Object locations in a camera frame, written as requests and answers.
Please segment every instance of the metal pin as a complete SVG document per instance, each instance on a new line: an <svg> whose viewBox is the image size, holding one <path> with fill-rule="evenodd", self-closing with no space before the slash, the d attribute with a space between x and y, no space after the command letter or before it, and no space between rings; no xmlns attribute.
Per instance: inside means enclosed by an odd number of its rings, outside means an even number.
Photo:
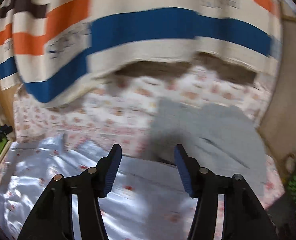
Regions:
<svg viewBox="0 0 296 240"><path fill-rule="evenodd" d="M88 173L93 174L97 172L97 169L95 167L90 167L87 171Z"/></svg>
<svg viewBox="0 0 296 240"><path fill-rule="evenodd" d="M235 174L234 175L234 178L236 179L236 180L242 180L244 177L241 175L241 174Z"/></svg>
<svg viewBox="0 0 296 240"><path fill-rule="evenodd" d="M202 173L202 174L207 174L208 173L208 169L205 168L205 167L202 167L199 169L199 172Z"/></svg>
<svg viewBox="0 0 296 240"><path fill-rule="evenodd" d="M54 180L55 180L55 181L61 180L62 177L63 177L63 176L61 176L60 174L57 174L57 175L54 176Z"/></svg>

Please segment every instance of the gray fabric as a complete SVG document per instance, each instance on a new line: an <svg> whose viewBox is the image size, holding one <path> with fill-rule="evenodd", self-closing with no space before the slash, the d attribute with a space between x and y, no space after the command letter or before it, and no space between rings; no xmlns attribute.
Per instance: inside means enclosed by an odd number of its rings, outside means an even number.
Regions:
<svg viewBox="0 0 296 240"><path fill-rule="evenodd" d="M256 195L263 196L267 180L264 144L237 107L208 104L199 109L162 99L146 156L174 163L178 143L200 166L222 176L240 173Z"/></svg>
<svg viewBox="0 0 296 240"><path fill-rule="evenodd" d="M21 227L52 177L80 174L108 152L92 141L64 151L63 138L13 143L0 184L0 227L17 239ZM184 240L197 199L184 192L178 170L162 163L123 156L112 187L100 209L109 240ZM75 240L81 240L77 197L72 196Z"/></svg>

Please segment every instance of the dark brown stripe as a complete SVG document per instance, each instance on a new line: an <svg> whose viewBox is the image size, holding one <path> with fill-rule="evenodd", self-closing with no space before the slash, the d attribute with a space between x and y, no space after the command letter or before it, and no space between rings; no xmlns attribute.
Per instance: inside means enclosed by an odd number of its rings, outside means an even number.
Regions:
<svg viewBox="0 0 296 240"><path fill-rule="evenodd" d="M5 18L7 15L7 12L9 12L11 9L13 9L15 6L15 0L11 0L10 4L8 6L3 6L0 8L0 19Z"/></svg>
<svg viewBox="0 0 296 240"><path fill-rule="evenodd" d="M12 8L15 8L14 14L17 12L29 12L35 18L45 18L47 4L37 5L32 3L31 0L11 0L8 6L0 8L0 19L5 18L7 12Z"/></svg>

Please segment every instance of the blue gripper pad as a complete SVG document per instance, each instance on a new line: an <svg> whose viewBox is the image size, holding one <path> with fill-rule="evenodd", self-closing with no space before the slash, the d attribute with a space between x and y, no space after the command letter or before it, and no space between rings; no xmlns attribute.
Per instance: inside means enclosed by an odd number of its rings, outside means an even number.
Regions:
<svg viewBox="0 0 296 240"><path fill-rule="evenodd" d="M101 181L100 197L106 197L107 194L111 191L121 161L121 155L121 146L119 144L114 144L108 156L101 158L98 161L96 168L99 171Z"/></svg>
<svg viewBox="0 0 296 240"><path fill-rule="evenodd" d="M185 191L191 198L197 193L196 179L200 166L195 158L189 157L181 144L175 146L175 163L184 185Z"/></svg>

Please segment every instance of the blue stripe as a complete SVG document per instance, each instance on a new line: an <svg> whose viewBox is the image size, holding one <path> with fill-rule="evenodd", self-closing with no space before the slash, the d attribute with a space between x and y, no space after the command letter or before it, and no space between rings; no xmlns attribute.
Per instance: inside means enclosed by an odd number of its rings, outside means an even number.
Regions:
<svg viewBox="0 0 296 240"><path fill-rule="evenodd" d="M86 56L121 44L153 39L211 37L269 55L270 37L251 24L236 19L200 16L183 8L161 8L103 17L91 23L91 48L83 51L53 77L26 83L37 100L47 103L87 73Z"/></svg>
<svg viewBox="0 0 296 240"><path fill-rule="evenodd" d="M14 57L10 57L5 62L0 63L0 79L3 79L15 73L17 73L17 68Z"/></svg>

